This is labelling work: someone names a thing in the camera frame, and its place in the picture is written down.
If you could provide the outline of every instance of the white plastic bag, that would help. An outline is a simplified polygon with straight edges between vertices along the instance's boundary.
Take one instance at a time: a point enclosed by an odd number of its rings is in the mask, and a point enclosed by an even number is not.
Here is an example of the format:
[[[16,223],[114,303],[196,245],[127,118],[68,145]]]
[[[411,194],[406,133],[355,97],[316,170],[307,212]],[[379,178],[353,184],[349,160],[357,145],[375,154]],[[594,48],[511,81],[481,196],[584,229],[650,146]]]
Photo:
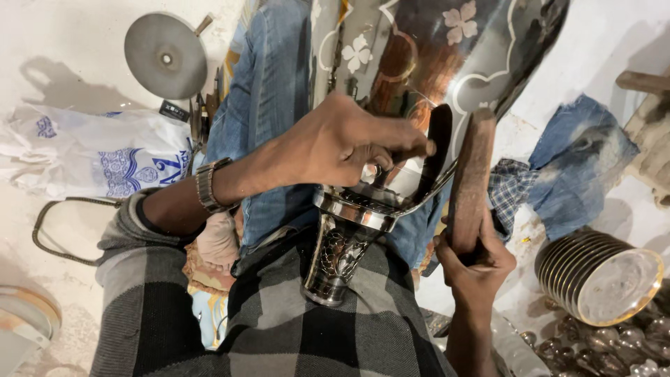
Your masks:
[[[35,106],[0,128],[0,179],[51,200],[165,186],[186,176],[191,157],[188,125],[150,110]]]

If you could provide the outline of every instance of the rope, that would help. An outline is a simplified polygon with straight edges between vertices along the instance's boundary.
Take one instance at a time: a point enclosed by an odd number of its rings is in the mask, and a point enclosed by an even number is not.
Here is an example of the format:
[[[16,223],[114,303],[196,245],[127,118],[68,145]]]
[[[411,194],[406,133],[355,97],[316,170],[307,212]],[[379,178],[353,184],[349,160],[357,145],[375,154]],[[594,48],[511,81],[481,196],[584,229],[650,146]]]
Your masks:
[[[123,204],[123,201],[120,200],[115,200],[115,201],[102,201],[98,199],[90,199],[90,198],[82,198],[82,197],[67,197],[65,198],[64,201],[80,201],[80,202],[85,202],[85,203],[92,203],[92,204],[99,204],[99,205],[108,205],[112,206],[116,209],[120,208],[121,205]],[[72,254],[66,254],[62,252],[57,252],[56,250],[52,250],[50,248],[47,248],[40,240],[38,235],[40,234],[40,229],[42,228],[42,223],[44,222],[44,217],[46,216],[46,213],[54,206],[57,205],[58,203],[63,203],[64,201],[50,201],[49,203],[46,203],[44,208],[40,211],[40,214],[38,215],[38,219],[35,222],[35,227],[33,228],[33,243],[35,246],[38,248],[44,250],[45,252],[69,259],[69,260],[74,260],[75,262],[79,262],[81,264],[86,264],[87,266],[95,266],[95,261],[94,260],[88,260],[84,258],[79,258],[78,256],[73,256]]]

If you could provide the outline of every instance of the grinding wheel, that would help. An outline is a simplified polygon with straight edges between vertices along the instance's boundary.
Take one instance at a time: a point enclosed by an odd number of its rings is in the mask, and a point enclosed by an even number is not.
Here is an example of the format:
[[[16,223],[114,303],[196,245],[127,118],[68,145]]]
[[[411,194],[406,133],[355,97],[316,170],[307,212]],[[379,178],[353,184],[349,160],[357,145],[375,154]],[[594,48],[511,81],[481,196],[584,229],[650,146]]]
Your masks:
[[[207,79],[200,39],[169,15],[153,13],[138,18],[128,29],[124,50],[133,76],[158,97],[193,97]]]

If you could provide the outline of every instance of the metal watch strap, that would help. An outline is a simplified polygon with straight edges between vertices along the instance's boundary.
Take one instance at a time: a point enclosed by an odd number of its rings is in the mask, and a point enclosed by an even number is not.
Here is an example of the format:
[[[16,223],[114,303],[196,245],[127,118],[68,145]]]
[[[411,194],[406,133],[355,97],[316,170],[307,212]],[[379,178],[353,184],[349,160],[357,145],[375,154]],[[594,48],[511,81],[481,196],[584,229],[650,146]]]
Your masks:
[[[214,177],[214,172],[222,167],[232,163],[232,159],[226,157],[221,160],[211,162],[209,164],[202,165],[196,170],[196,185],[198,187],[198,198],[200,199],[200,204],[209,213],[219,213],[224,211],[229,211],[240,203],[233,203],[231,205],[221,205],[214,198],[214,191],[212,189],[212,178]]]

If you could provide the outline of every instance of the sleeve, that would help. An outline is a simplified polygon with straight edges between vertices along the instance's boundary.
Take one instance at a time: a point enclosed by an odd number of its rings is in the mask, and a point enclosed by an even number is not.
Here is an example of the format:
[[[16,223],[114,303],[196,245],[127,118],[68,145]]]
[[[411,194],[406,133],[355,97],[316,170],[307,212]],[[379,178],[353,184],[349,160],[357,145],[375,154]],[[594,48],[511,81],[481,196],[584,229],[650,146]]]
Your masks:
[[[204,353],[182,272],[184,245],[202,228],[175,237],[150,224],[142,202],[156,190],[131,196],[98,243],[104,307],[91,376],[140,376]]]

